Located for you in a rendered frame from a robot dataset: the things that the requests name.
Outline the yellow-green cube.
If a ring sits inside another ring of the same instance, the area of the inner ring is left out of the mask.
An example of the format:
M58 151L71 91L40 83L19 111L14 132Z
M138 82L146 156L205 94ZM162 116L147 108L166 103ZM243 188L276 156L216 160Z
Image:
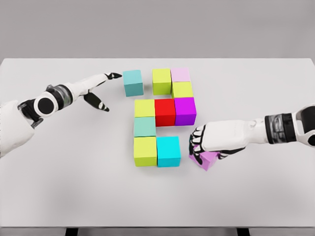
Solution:
M152 70L153 95L169 95L171 93L171 72L169 68Z
M172 98L193 97L191 82L174 82L171 95Z
M134 101L134 116L154 117L155 116L155 100L154 99L136 99Z
M157 139L152 137L135 137L133 157L136 167L157 166Z

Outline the pale teal cube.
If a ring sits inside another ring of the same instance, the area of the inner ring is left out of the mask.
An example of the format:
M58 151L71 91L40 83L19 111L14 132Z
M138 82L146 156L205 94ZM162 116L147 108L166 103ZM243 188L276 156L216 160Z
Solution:
M143 81L140 70L124 71L123 81L126 97L140 96L144 94Z

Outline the red cube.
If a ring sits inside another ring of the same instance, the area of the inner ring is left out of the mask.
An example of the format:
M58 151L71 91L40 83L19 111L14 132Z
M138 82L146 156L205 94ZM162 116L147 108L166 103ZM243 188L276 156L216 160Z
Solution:
M176 118L174 99L155 99L156 127L174 126Z

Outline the pale pink cube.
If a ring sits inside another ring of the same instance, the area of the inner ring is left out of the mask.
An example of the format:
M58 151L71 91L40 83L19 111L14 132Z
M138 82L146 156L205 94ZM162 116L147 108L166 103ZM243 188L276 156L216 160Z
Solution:
M190 73L187 67L171 68L172 82L190 82Z

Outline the orchid pink cube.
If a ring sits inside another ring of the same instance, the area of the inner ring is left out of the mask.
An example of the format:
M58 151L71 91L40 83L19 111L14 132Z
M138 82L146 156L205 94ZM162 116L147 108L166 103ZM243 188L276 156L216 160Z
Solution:
M220 152L209 152L204 151L199 153L198 157L196 158L193 154L193 150L196 148L190 148L189 149L189 158L199 167L204 169L205 171L208 171L210 167L214 165L214 163L218 160L220 156Z

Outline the bright cyan cube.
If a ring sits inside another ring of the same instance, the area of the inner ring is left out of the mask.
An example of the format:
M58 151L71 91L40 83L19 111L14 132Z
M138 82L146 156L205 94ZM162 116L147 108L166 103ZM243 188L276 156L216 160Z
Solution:
M178 136L157 137L157 166L179 167L181 150Z

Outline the mint green cube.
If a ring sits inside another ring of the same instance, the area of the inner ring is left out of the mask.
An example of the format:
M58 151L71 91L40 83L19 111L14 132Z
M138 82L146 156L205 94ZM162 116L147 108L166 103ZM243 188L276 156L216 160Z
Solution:
M134 137L156 136L155 117L134 118Z

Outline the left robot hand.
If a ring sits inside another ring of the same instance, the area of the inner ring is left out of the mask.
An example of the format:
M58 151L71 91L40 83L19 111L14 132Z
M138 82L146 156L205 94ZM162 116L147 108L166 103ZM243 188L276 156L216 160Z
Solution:
M112 72L110 74L102 73L98 75L93 75L86 79L80 80L78 82L79 90L76 94L76 98L82 96L84 100L92 107L108 112L110 111L110 109L102 102L99 97L92 93L92 90L104 84L108 80L113 80L121 77L121 74Z

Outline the purple cube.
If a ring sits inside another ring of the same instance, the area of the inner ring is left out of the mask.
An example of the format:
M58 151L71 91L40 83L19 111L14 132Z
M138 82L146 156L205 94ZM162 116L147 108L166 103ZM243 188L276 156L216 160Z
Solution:
M175 98L174 102L176 111L175 125L194 125L197 115L194 97Z

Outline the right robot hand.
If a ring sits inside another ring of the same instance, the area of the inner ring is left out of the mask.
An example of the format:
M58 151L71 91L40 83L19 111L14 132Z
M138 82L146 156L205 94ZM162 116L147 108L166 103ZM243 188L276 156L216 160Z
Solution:
M238 153L250 142L253 127L248 121L214 121L196 127L189 137L189 154L203 164L201 154L218 152L219 159Z

